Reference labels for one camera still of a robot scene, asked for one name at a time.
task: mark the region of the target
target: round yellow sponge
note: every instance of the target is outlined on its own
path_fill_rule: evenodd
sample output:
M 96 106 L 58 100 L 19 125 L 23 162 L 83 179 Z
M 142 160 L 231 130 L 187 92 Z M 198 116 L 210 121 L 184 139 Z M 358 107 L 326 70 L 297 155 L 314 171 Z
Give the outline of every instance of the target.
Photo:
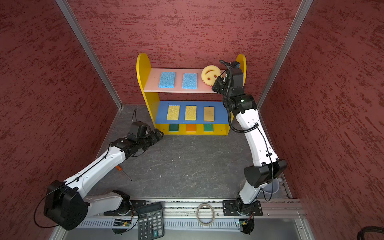
M 201 73 L 201 79 L 206 85 L 213 86 L 217 77 L 220 76 L 220 74 L 220 68 L 216 67 L 215 65 L 209 65 L 203 69 Z

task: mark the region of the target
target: textured red wall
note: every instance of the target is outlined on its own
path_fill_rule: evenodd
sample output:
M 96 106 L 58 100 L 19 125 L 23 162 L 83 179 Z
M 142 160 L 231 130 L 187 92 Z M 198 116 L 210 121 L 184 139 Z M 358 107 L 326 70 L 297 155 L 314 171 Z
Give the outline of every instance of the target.
M 317 240 L 384 226 L 383 11 L 315 0 L 261 109 Z
M 46 239 L 36 204 L 95 159 L 117 108 L 54 0 L 1 1 L 0 19 L 0 239 Z M 42 206 L 38 222 L 54 225 Z
M 123 103 L 144 103 L 136 59 L 153 68 L 220 66 L 247 58 L 247 91 L 257 99 L 301 0 L 68 0 Z M 220 100 L 213 94 L 161 99 Z

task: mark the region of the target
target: white arm segment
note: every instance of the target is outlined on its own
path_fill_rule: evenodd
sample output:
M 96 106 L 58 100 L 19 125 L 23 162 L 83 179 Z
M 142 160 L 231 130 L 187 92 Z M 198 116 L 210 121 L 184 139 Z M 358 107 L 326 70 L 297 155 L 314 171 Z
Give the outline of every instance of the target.
M 249 129 L 253 127 L 255 123 L 258 123 L 259 129 L 262 135 L 264 136 L 266 144 L 268 146 L 268 150 L 270 153 L 272 153 L 271 158 L 269 158 L 268 152 L 265 146 L 265 141 L 262 135 L 260 134 L 259 130 L 255 129 L 251 132 L 246 133 L 245 137 L 247 138 L 249 147 L 251 148 L 253 165 L 262 166 L 263 162 L 265 162 L 266 164 L 269 164 L 271 163 L 271 160 L 272 162 L 275 162 L 278 156 L 276 155 L 276 153 L 273 152 L 271 144 L 269 144 L 269 141 L 265 135 L 263 127 L 261 126 L 258 110 L 254 110 L 254 109 L 246 110 L 244 114 L 239 113 L 236 116 L 236 119 L 240 123 L 240 126 L 243 129 Z M 247 181 L 245 181 L 244 187 L 239 193 L 241 200 L 243 201 L 244 204 L 252 203 L 257 197 L 257 194 L 260 192 L 260 187 L 265 187 L 267 185 L 268 184 L 262 184 L 259 187 L 254 188 Z
M 86 172 L 89 169 L 89 171 L 87 171 L 85 174 L 83 174 L 79 178 L 79 181 L 74 181 L 68 184 L 68 186 L 71 188 L 78 187 L 79 190 L 77 190 L 77 192 L 80 194 L 82 198 L 85 198 L 85 196 L 91 190 L 91 188 L 98 181 L 100 181 L 100 179 L 102 179 L 110 170 L 112 170 L 115 166 L 124 162 L 125 160 L 125 153 L 121 152 L 118 147 L 110 147 L 107 158 L 101 160 L 106 153 L 107 151 L 105 151 L 100 157 L 98 157 L 91 164 L 86 166 L 83 170 L 76 173 L 72 177 L 69 177 L 66 179 L 66 182 L 72 182 L 73 180 L 76 179 L 76 177 L 80 176 L 82 173 Z

